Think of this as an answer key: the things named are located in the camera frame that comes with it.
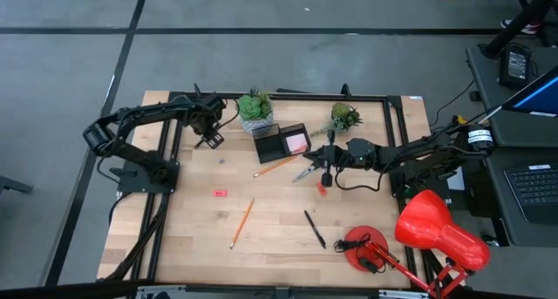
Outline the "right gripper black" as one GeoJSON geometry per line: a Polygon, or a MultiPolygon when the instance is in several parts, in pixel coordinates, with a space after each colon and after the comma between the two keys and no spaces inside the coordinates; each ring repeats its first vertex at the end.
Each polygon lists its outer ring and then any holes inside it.
{"type": "Polygon", "coordinates": [[[328,143],[303,154],[306,159],[313,159],[310,167],[313,170],[324,169],[321,184],[324,187],[332,187],[337,183],[338,175],[343,171],[343,164],[347,151],[335,144],[336,133],[334,130],[327,132],[328,143]]]}

